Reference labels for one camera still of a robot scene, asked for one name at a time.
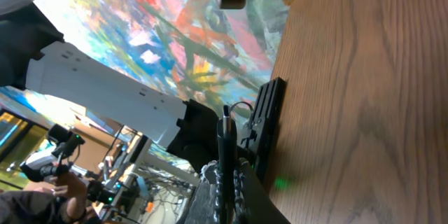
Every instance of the person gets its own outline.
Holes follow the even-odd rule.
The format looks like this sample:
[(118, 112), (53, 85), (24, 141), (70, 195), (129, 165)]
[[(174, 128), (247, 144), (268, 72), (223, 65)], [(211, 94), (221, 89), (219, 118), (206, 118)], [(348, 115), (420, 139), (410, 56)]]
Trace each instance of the person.
[(87, 208), (87, 186), (75, 174), (57, 177), (55, 185), (53, 190), (0, 193), (0, 223), (101, 223), (93, 208)]

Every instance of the wooden table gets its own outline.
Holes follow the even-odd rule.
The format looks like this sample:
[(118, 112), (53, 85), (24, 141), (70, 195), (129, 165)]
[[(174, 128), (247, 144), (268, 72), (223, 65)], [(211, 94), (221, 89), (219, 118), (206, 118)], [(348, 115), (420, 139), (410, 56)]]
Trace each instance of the wooden table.
[(448, 0), (294, 0), (277, 76), (292, 223), (448, 223)]

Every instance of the colorful mural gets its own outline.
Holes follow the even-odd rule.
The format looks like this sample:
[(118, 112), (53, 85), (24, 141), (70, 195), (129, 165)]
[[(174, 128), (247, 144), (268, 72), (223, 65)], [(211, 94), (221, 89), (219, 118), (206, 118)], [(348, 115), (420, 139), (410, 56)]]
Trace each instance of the colorful mural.
[[(65, 40), (145, 85), (221, 112), (270, 79), (288, 8), (248, 0), (35, 0)], [(248, 117), (245, 108), (236, 110)]]

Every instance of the brown tabletop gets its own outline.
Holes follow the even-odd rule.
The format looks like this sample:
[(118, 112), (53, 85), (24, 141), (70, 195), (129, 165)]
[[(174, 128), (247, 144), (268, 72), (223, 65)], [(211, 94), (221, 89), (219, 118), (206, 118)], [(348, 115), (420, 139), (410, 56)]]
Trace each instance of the brown tabletop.
[(448, 0), (294, 0), (277, 76), (292, 223), (448, 223)]

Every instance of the green light spot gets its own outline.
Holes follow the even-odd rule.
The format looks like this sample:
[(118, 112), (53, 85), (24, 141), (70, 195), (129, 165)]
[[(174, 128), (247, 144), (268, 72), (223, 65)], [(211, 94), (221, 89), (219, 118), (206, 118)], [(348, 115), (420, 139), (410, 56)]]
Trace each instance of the green light spot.
[(279, 190), (285, 190), (289, 186), (289, 182), (284, 178), (276, 178), (274, 185)]

